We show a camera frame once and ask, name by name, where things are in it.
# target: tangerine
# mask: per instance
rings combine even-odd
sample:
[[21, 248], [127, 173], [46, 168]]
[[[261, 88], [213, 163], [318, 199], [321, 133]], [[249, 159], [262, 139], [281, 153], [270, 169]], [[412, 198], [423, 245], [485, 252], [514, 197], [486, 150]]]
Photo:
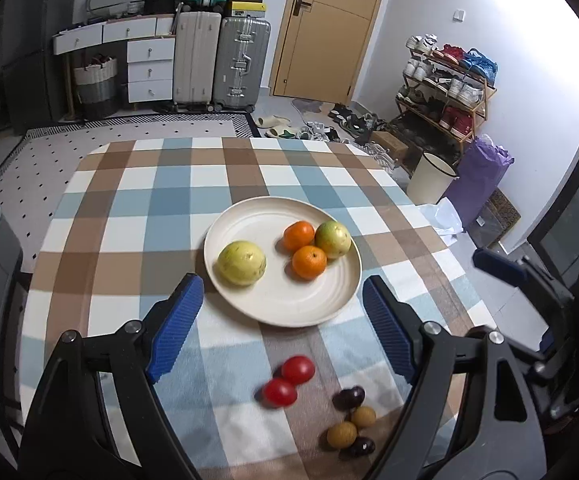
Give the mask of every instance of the tangerine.
[[283, 245], [288, 251], [298, 251], [314, 239], [314, 228], [309, 222], [301, 220], [290, 225], [283, 233]]
[[327, 255], [324, 250], [307, 245], [294, 253], [291, 265], [304, 280], [314, 280], [325, 271]]

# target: bucket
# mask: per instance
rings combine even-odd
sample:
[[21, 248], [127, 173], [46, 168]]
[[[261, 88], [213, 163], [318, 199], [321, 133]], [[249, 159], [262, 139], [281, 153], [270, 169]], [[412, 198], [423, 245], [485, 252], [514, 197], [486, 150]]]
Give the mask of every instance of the bucket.
[[412, 180], [407, 186], [407, 196], [416, 205], [436, 204], [458, 175], [452, 167], [431, 153], [423, 153]]

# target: plaid tablecloth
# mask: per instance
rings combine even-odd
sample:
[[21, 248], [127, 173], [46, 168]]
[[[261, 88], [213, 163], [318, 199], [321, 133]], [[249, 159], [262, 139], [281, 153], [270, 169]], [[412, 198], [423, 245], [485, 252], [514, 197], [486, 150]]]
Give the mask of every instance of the plaid tablecloth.
[[[355, 384], [365, 388], [365, 403], [379, 419], [364, 434], [380, 447], [409, 387], [387, 364], [359, 301], [361, 291], [330, 322], [279, 330], [231, 308], [207, 278], [207, 229], [233, 203], [264, 195], [312, 203], [344, 223], [361, 252], [363, 280], [381, 275], [422, 319], [459, 334], [472, 326], [467, 311], [479, 298], [462, 268], [403, 191], [361, 150], [218, 137], [113, 142], [79, 165], [38, 255], [20, 351], [24, 413], [64, 330], [114, 332], [145, 316], [194, 271], [204, 278], [205, 300], [174, 370], [156, 391], [201, 476], [362, 478], [370, 458], [342, 462], [319, 445], [323, 432], [344, 418], [332, 395]], [[291, 407], [263, 408], [258, 390], [294, 354], [310, 356], [316, 376], [299, 388]], [[116, 440], [132, 458], [110, 378], [103, 388]], [[451, 432], [459, 396], [457, 382], [441, 436]]]

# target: plate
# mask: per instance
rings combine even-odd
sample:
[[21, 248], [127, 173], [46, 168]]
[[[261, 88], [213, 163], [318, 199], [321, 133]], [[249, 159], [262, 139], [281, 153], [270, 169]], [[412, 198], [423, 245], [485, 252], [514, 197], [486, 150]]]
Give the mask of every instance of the plate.
[[[354, 240], [349, 252], [328, 262], [316, 280], [307, 282], [293, 273], [291, 253], [284, 249], [282, 235], [299, 220], [317, 228], [334, 219], [300, 200], [260, 196], [234, 204], [210, 227], [204, 245], [210, 279], [223, 298], [246, 316], [275, 326], [312, 326], [332, 319], [356, 294], [361, 257]], [[263, 277], [253, 285], [231, 285], [215, 271], [220, 251], [236, 240], [255, 243], [267, 258]]]

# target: gray suitcase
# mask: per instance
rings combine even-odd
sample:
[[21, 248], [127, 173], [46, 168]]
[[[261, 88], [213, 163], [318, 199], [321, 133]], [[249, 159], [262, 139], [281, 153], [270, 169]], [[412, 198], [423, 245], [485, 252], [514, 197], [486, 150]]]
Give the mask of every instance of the gray suitcase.
[[214, 105], [254, 111], [263, 78], [271, 26], [256, 18], [225, 18], [220, 25]]
[[174, 102], [211, 102], [219, 29], [220, 14], [216, 12], [180, 12], [177, 15]]

